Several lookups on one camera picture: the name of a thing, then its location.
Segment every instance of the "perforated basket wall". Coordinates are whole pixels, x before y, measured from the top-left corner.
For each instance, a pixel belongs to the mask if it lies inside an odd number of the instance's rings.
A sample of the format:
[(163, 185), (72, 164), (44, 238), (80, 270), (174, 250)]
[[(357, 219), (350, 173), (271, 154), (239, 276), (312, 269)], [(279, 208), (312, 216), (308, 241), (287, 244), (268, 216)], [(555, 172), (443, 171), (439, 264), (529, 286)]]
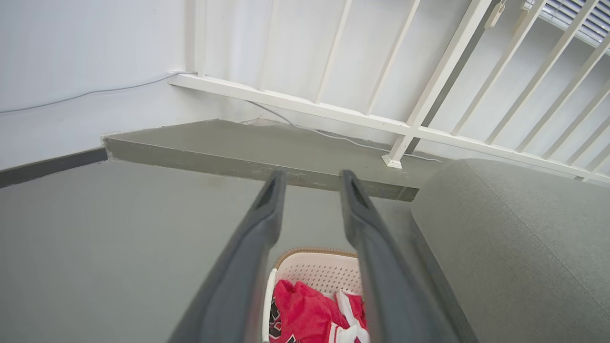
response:
[(289, 280), (303, 282), (325, 295), (342, 289), (362, 295), (362, 281), (357, 254), (340, 250), (299, 248), (284, 254), (276, 264), (275, 283)]

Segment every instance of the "gray upholstery fabric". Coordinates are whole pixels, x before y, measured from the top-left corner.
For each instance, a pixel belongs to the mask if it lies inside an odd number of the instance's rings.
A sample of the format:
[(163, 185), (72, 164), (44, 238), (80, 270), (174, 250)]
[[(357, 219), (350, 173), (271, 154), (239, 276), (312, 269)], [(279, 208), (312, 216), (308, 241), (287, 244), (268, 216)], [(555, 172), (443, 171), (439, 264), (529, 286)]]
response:
[(610, 189), (467, 159), (412, 213), (480, 342), (610, 341)]

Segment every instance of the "concrete step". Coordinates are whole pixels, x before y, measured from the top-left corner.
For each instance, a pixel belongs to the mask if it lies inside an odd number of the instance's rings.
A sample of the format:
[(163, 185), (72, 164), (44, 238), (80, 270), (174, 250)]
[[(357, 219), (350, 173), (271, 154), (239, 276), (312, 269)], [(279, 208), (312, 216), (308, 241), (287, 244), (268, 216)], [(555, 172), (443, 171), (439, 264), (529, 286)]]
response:
[(265, 180), (283, 167), (290, 185), (325, 190), (339, 190), (340, 171), (350, 169), (371, 197), (401, 201), (412, 201), (444, 164), (404, 156), (403, 169), (396, 170), (385, 166), (382, 151), (263, 119), (247, 124), (210, 120), (166, 126), (110, 135), (104, 144), (114, 159), (238, 178)]

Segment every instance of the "cable on ledge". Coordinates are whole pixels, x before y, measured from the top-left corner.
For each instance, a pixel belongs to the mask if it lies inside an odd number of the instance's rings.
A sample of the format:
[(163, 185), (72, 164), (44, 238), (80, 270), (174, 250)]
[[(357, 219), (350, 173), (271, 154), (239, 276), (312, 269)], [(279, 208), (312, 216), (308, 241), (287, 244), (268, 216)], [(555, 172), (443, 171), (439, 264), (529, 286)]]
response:
[[(325, 137), (329, 137), (329, 138), (332, 138), (332, 139), (346, 140), (346, 141), (348, 141), (348, 142), (350, 142), (350, 143), (352, 143), (352, 144), (355, 144), (355, 145), (357, 145), (357, 146), (361, 146), (361, 147), (363, 147), (363, 148), (375, 149), (375, 150), (383, 151), (383, 152), (385, 152), (385, 153), (389, 153), (389, 152), (390, 152), (389, 150), (385, 150), (385, 149), (382, 149), (382, 148), (376, 148), (376, 147), (374, 147), (374, 146), (370, 146), (370, 145), (364, 145), (364, 144), (360, 144), (360, 143), (354, 142), (353, 140), (351, 140), (351, 139), (349, 139), (349, 138), (345, 138), (345, 137), (336, 137), (336, 136), (333, 136), (333, 135), (325, 134), (324, 132), (318, 131), (318, 130), (316, 130), (316, 129), (306, 128), (306, 127), (304, 127), (304, 126), (300, 126), (300, 125), (294, 124), (292, 121), (290, 121), (290, 120), (289, 120), (288, 118), (286, 118), (285, 116), (283, 116), (283, 115), (281, 115), (281, 114), (279, 114), (279, 113), (277, 113), (277, 112), (275, 112), (275, 111), (273, 111), (273, 110), (270, 110), (270, 109), (266, 108), (265, 106), (263, 106), (263, 105), (261, 105), (261, 104), (255, 103), (255, 102), (253, 102), (253, 101), (248, 101), (248, 100), (246, 100), (246, 101), (247, 101), (247, 102), (249, 102), (249, 103), (251, 103), (252, 105), (255, 105), (255, 106), (258, 106), (258, 107), (262, 108), (263, 110), (266, 110), (267, 112), (269, 112), (269, 113), (271, 113), (271, 114), (275, 114), (275, 115), (277, 115), (278, 117), (282, 118), (282, 119), (283, 119), (283, 120), (285, 120), (285, 121), (286, 121), (288, 124), (290, 124), (290, 125), (292, 125), (292, 126), (296, 127), (297, 129), (302, 129), (302, 130), (307, 130), (307, 131), (315, 132), (315, 133), (317, 133), (317, 134), (320, 134), (320, 135), (323, 135), (323, 136), (325, 136)], [(418, 159), (423, 159), (423, 160), (426, 160), (426, 161), (443, 162), (443, 161), (441, 161), (441, 160), (437, 160), (437, 159), (428, 159), (428, 158), (425, 158), (425, 157), (421, 157), (421, 156), (417, 156), (417, 155), (411, 155), (411, 154), (404, 154), (404, 156), (415, 157), (415, 158), (418, 158)]]
[(22, 107), (22, 108), (12, 109), (12, 110), (2, 110), (2, 111), (0, 111), (0, 114), (11, 113), (11, 112), (19, 112), (19, 111), (22, 111), (22, 110), (37, 109), (39, 107), (45, 107), (45, 106), (49, 106), (49, 105), (55, 105), (55, 104), (58, 104), (58, 103), (64, 103), (66, 101), (82, 98), (85, 95), (94, 94), (94, 93), (114, 92), (116, 90), (126, 90), (126, 89), (131, 89), (131, 88), (142, 87), (142, 86), (153, 84), (153, 83), (156, 83), (156, 82), (159, 82), (159, 81), (167, 80), (170, 77), (172, 77), (174, 75), (178, 75), (178, 74), (196, 74), (196, 72), (194, 72), (194, 71), (177, 71), (175, 73), (169, 74), (168, 76), (164, 76), (164, 77), (162, 77), (160, 79), (156, 79), (154, 81), (145, 82), (143, 84), (135, 84), (135, 85), (125, 86), (125, 87), (118, 87), (118, 88), (92, 90), (92, 91), (85, 92), (85, 93), (80, 94), (80, 95), (72, 96), (70, 98), (65, 98), (65, 99), (61, 99), (61, 100), (52, 101), (50, 103), (44, 103), (44, 104), (40, 104), (40, 105), (36, 105), (36, 106)]

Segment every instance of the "sofa seam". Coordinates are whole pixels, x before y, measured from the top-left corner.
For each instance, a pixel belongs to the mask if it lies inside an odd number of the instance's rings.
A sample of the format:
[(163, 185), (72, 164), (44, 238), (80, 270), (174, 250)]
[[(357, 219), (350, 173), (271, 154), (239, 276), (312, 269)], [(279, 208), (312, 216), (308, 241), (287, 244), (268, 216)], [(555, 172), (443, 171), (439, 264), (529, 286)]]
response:
[(496, 198), (498, 198), (502, 204), (504, 204), (504, 206), (506, 208), (509, 209), (509, 211), (519, 220), (519, 222), (525, 227), (527, 228), (531, 234), (538, 240), (538, 242), (540, 242), (540, 244), (542, 244), (542, 246), (544, 247), (544, 249), (546, 249), (548, 251), (549, 254), (551, 254), (551, 256), (553, 257), (553, 259), (565, 270), (565, 272), (570, 275), (570, 277), (572, 277), (572, 279), (576, 282), (576, 284), (583, 290), (583, 292), (591, 299), (593, 300), (593, 302), (597, 305), (598, 309), (601, 311), (602, 314), (604, 314), (606, 316), (607, 319), (610, 319), (610, 314), (608, 314), (606, 312), (606, 310), (604, 310), (604, 308), (601, 306), (601, 304), (599, 304), (599, 302), (597, 301), (597, 299), (595, 299), (591, 293), (589, 293), (589, 291), (583, 286), (583, 284), (580, 283), (580, 281), (578, 281), (578, 279), (574, 276), (574, 274), (572, 274), (570, 272), (570, 270), (561, 262), (561, 260), (547, 247), (546, 244), (544, 244), (544, 242), (540, 239), (540, 237), (538, 237), (538, 235), (525, 223), (523, 222), (523, 220), (521, 219), (521, 217), (519, 217), (515, 211), (513, 211), (513, 209), (508, 206), (508, 204), (506, 204), (506, 202), (504, 201), (504, 199), (502, 199), (502, 197), (500, 197), (496, 191), (493, 190), (493, 188), (491, 188), (491, 186), (485, 181), (485, 179), (479, 175), (479, 173), (477, 173), (476, 171), (474, 171), (474, 169), (471, 168), (471, 166), (469, 166), (468, 162), (464, 162), (464, 164), (466, 165), (466, 167), (468, 167), (468, 169), (470, 169), (471, 172), (473, 172), (481, 182), (483, 182), (483, 184), (493, 193), (493, 195), (495, 195)]

